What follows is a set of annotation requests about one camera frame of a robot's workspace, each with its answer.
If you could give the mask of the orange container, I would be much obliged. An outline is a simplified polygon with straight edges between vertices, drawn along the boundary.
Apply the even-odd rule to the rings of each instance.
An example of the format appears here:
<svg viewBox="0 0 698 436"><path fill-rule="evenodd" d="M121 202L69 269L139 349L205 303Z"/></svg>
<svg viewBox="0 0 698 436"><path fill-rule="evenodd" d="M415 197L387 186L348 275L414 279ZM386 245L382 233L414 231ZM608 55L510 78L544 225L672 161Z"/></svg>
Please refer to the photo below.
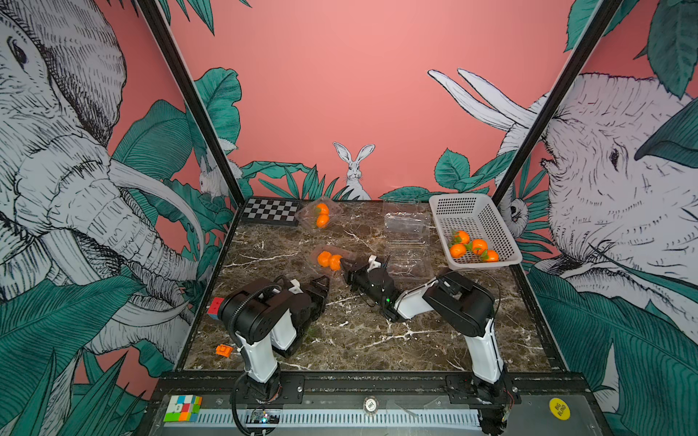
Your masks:
<svg viewBox="0 0 698 436"><path fill-rule="evenodd" d="M458 231L454 234L454 241L456 243L461 243L461 245L469 245L469 243L471 243L471 236L465 231Z"/></svg>
<svg viewBox="0 0 698 436"><path fill-rule="evenodd" d="M317 228L325 228L330 222L330 216L329 215L319 215L316 217L316 227Z"/></svg>
<svg viewBox="0 0 698 436"><path fill-rule="evenodd" d="M329 260L332 254L328 251L323 251L318 254L316 260L321 267L329 267Z"/></svg>
<svg viewBox="0 0 698 436"><path fill-rule="evenodd" d="M342 265L341 265L342 259L343 259L343 256L341 256L340 254L332 255L330 257L330 260L329 260L330 269L334 272L340 271L342 268Z"/></svg>
<svg viewBox="0 0 698 436"><path fill-rule="evenodd" d="M486 250L482 256L481 260L486 263L497 263L500 261L499 254L495 250Z"/></svg>

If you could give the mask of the clear clamshell container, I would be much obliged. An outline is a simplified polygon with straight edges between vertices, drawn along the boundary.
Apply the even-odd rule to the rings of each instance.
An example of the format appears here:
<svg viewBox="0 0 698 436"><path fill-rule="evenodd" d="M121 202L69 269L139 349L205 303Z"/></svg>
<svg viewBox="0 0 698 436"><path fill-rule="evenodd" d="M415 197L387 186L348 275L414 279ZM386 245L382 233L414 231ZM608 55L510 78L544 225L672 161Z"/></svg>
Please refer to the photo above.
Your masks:
<svg viewBox="0 0 698 436"><path fill-rule="evenodd" d="M398 279L429 279L434 276L429 249L425 243L387 245L390 257L387 271Z"/></svg>
<svg viewBox="0 0 698 436"><path fill-rule="evenodd" d="M423 245L431 226L431 213L421 203L384 203L384 233L394 245Z"/></svg>
<svg viewBox="0 0 698 436"><path fill-rule="evenodd" d="M356 253L334 245L318 245L307 254L306 259L314 273L334 276L341 273L341 261L355 261Z"/></svg>
<svg viewBox="0 0 698 436"><path fill-rule="evenodd" d="M297 214L298 223L307 231L319 232L339 223L344 209L329 197L321 197L304 206Z"/></svg>

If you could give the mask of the orange with leaf centre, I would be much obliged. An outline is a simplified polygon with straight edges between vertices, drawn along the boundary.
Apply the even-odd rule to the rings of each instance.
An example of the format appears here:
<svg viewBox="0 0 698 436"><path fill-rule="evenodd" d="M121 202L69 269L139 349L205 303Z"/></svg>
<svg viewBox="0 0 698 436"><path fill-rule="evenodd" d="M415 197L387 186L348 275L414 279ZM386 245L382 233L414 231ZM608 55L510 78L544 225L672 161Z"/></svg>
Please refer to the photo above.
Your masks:
<svg viewBox="0 0 698 436"><path fill-rule="evenodd" d="M483 239L475 239L471 243L471 251L473 254L482 256L488 250L488 243Z"/></svg>

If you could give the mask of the white perforated plastic basket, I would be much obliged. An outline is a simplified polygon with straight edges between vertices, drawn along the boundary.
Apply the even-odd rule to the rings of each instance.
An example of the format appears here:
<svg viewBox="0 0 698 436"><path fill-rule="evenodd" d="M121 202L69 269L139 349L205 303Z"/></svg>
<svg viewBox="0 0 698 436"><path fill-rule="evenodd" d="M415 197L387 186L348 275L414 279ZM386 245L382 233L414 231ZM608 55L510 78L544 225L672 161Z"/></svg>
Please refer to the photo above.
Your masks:
<svg viewBox="0 0 698 436"><path fill-rule="evenodd" d="M491 269L519 265L523 261L514 237L487 194L440 194L429 199L433 222L451 270ZM472 252L460 258L450 253L458 231L469 233L472 240L484 240L499 255L497 262L485 262Z"/></svg>

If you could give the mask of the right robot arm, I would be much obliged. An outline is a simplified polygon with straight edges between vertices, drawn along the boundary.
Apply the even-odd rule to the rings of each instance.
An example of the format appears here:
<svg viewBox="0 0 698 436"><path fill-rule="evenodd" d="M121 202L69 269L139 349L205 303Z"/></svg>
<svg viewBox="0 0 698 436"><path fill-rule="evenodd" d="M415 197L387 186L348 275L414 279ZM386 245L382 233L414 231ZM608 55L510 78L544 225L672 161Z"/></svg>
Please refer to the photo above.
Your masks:
<svg viewBox="0 0 698 436"><path fill-rule="evenodd" d="M408 291L396 287L387 267L378 261L341 261L345 283L363 294L392 323L436 312L465 337L477 381L495 385L505 373L505 363L494 334L496 300L478 283L447 270Z"/></svg>

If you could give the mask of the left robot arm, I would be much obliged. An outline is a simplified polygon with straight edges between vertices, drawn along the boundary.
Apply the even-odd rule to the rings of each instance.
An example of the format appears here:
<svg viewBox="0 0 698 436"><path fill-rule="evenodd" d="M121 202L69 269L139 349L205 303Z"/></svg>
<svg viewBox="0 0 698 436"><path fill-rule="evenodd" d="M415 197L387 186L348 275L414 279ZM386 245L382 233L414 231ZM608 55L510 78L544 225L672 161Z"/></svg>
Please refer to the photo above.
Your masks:
<svg viewBox="0 0 698 436"><path fill-rule="evenodd" d="M276 356L293 355L309 327L325 312L330 278L300 283L284 275L260 278L223 299L217 318L241 352L247 376L270 383L279 372Z"/></svg>

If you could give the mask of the black white checkerboard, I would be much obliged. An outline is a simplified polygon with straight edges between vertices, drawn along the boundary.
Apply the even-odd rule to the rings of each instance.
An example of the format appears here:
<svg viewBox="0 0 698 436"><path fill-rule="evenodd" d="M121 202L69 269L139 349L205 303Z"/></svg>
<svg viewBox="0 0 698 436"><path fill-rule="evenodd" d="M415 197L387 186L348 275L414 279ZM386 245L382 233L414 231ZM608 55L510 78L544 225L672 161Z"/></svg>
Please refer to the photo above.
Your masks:
<svg viewBox="0 0 698 436"><path fill-rule="evenodd" d="M301 208L301 202L296 199L253 196L245 203L241 221L259 225L298 226L296 214Z"/></svg>

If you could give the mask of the small orange block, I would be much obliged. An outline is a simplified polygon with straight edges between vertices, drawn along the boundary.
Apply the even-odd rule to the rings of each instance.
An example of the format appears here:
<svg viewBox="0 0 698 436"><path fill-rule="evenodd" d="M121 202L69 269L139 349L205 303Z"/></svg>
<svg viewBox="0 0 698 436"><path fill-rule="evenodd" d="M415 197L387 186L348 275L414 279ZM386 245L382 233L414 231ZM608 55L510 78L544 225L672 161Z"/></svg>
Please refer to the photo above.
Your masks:
<svg viewBox="0 0 698 436"><path fill-rule="evenodd" d="M218 347L216 347L216 355L225 357L225 358L230 358L231 355L236 351L236 348L225 345L225 344L220 344Z"/></svg>

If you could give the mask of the rubik cube on table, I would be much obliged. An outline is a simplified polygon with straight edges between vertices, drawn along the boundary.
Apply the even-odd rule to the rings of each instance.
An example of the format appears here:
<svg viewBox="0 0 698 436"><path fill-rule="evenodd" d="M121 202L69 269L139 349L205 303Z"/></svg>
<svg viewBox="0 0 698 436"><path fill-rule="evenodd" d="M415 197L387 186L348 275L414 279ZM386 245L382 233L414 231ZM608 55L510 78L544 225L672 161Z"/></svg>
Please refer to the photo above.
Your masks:
<svg viewBox="0 0 698 436"><path fill-rule="evenodd" d="M215 298L212 300L212 302L210 303L210 305L209 305L209 307L208 307L208 309L207 309L207 314L208 314L213 320L216 320L216 321L219 321L219 320L220 320L219 312L220 312L220 308L221 308L221 306L222 306L222 304L223 304L224 301L225 301L224 298L215 297Z"/></svg>

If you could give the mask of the colourful rubik cube front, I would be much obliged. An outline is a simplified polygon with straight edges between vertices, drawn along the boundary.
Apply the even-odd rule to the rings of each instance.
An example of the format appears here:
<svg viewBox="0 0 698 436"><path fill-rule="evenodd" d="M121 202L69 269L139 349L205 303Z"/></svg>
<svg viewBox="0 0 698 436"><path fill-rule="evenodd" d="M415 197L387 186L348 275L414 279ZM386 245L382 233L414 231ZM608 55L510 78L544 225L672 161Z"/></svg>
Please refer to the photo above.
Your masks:
<svg viewBox="0 0 698 436"><path fill-rule="evenodd" d="M165 423L194 423L198 419L203 398L196 395L172 396L165 410Z"/></svg>

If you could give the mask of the yellow round sticker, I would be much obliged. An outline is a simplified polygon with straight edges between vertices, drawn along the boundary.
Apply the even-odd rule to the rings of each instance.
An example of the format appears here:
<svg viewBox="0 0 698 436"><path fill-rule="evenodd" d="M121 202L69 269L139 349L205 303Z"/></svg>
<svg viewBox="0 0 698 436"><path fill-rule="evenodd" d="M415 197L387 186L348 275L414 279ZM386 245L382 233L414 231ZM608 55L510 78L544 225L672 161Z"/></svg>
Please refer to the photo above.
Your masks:
<svg viewBox="0 0 698 436"><path fill-rule="evenodd" d="M554 397L549 401L549 410L560 421L568 421L572 415L567 402L558 397Z"/></svg>

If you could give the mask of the black front rail frame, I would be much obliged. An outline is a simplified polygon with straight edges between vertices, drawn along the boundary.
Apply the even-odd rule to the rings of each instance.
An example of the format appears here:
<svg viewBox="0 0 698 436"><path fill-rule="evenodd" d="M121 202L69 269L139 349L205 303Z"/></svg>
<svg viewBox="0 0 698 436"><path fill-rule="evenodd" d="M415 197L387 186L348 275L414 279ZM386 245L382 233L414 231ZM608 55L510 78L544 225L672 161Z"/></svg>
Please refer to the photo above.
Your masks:
<svg viewBox="0 0 698 436"><path fill-rule="evenodd" d="M172 396L203 398L194 423L165 423ZM560 421L549 401L567 402ZM479 430L444 428L263 428L250 432L240 416L272 410L475 410ZM482 400L468 372L282 372L269 387L240 372L175 372L156 387L141 435L608 435L611 427L579 374L510 374L499 396Z"/></svg>

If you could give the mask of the left black frame post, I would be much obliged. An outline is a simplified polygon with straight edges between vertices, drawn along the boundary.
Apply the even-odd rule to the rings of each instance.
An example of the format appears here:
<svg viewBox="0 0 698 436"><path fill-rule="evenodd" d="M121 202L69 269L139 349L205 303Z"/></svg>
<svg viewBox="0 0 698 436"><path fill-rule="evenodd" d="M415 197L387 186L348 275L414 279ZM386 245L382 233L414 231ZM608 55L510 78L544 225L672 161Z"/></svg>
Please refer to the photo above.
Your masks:
<svg viewBox="0 0 698 436"><path fill-rule="evenodd" d="M176 45L174 36L169 29L169 25L167 25L165 21L162 8L157 1L152 0L138 0L137 5L167 62L171 74L176 80L177 86L185 99L185 103L194 118L196 126L200 130L209 151L214 156L214 160L233 198L233 203L236 206L243 205L245 203L243 193L230 169L229 160L223 152L216 135L216 130L214 130L213 123L208 112L205 110L204 103L198 94L194 80L191 74L189 74L181 52Z"/></svg>

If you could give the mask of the black frame post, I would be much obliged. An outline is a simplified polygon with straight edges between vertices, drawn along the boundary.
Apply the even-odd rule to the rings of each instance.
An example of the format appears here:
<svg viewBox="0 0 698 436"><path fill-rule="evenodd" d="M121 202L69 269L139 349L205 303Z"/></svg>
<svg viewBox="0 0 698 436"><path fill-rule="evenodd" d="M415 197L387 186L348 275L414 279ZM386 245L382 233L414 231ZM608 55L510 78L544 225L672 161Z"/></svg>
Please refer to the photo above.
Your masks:
<svg viewBox="0 0 698 436"><path fill-rule="evenodd" d="M555 111L565 100L578 74L585 66L621 4L621 0L603 0L595 7L594 14L592 14L568 62L565 64L562 74L555 82L533 126L529 129L503 180L499 183L496 192L492 196L492 201L495 205L500 205L501 201L505 199L507 190L514 183L514 179L516 179L526 159L538 144Z"/></svg>
<svg viewBox="0 0 698 436"><path fill-rule="evenodd" d="M233 203L236 206L243 205L245 203L243 193L230 169L229 160L223 152L216 135L216 130L214 130L213 123L208 112L205 110L204 103L198 94L194 80L191 74L189 74L181 52L176 45L174 36L169 29L169 25L167 25L165 21L162 8L157 1L152 0L138 0L137 5L167 62L171 74L176 80L177 86L185 99L185 103L194 118L196 126L200 130L209 151L214 156L214 160L233 198Z"/></svg>

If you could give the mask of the right black frame post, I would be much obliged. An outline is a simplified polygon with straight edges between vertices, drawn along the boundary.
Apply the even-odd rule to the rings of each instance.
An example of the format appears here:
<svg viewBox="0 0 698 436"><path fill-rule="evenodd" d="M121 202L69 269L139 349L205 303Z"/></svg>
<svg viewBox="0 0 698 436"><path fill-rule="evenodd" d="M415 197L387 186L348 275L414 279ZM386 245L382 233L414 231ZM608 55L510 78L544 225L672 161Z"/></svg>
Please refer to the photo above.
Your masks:
<svg viewBox="0 0 698 436"><path fill-rule="evenodd" d="M565 100L578 74L585 66L621 4L621 0L603 0L595 7L594 14L592 14L568 62L565 64L562 74L555 82L533 126L529 129L503 180L499 183L496 192L492 196L492 201L495 205L500 205L501 201L505 199L507 190L514 183L514 179L516 179L526 159L538 144L555 111Z"/></svg>

